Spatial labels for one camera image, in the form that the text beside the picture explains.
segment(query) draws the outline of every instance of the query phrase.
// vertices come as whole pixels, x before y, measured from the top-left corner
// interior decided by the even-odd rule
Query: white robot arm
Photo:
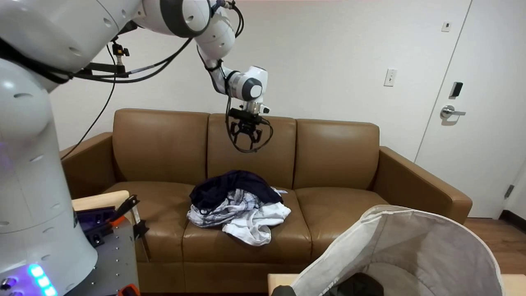
[[[215,90],[244,101],[228,112],[239,119],[230,139],[259,142],[256,126],[269,125],[259,116],[269,111],[267,72],[223,66],[235,40],[228,8],[222,0],[0,1],[0,295],[63,296],[97,262],[72,212],[48,93],[78,77],[130,21],[194,38]]]

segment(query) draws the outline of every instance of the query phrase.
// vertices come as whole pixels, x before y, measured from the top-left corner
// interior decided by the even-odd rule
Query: wooden floor
[[[526,233],[501,220],[468,219],[464,224],[478,235],[491,249],[500,266],[501,273],[526,274]],[[213,295],[220,294],[149,294],[143,296],[161,295]],[[265,294],[247,294],[251,296]]]

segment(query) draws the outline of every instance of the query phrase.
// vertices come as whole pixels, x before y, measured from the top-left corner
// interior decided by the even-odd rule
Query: white door
[[[471,197],[472,217],[500,214],[526,159],[525,73],[526,1],[472,0],[416,158]],[[443,119],[446,105],[466,114]]]

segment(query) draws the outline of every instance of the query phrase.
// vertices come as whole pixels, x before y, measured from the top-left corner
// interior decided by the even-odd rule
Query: navy blue garment
[[[190,199],[200,210],[215,209],[228,197],[228,192],[236,189],[246,190],[264,203],[283,202],[281,196],[263,178],[247,171],[230,171],[207,179],[195,186]]]

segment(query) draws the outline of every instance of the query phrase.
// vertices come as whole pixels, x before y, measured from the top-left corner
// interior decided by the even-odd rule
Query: couch cushion
[[[349,188],[304,188],[296,190],[301,211],[312,235],[312,259],[378,204],[388,204],[375,192]]]
[[[122,181],[196,185],[205,180],[208,113],[122,109],[113,150]]]
[[[378,166],[380,131],[371,123],[298,120],[294,189],[367,189]]]
[[[150,230],[146,242],[151,262],[181,262],[183,259],[181,240],[187,223],[186,213],[190,209],[188,195],[193,185],[168,182],[122,182],[106,192],[127,190],[140,200],[137,210],[141,220],[146,220]],[[137,261],[146,262],[141,243],[135,244]]]
[[[218,176],[230,170],[254,172],[269,184],[283,188],[292,188],[294,175],[294,155],[296,150],[296,121],[286,117],[265,116],[274,129],[272,139],[257,153],[241,153],[236,150],[228,138],[225,115],[212,114],[208,121],[208,177]],[[269,128],[260,125],[263,130],[262,144],[269,136]],[[238,145],[244,149],[250,147],[247,135],[241,134]]]
[[[291,213],[281,225],[271,228],[272,240],[263,246],[251,246],[221,231],[221,227],[199,228],[188,223],[183,237],[185,262],[223,263],[308,263],[310,234],[301,214],[296,194],[282,194]]]

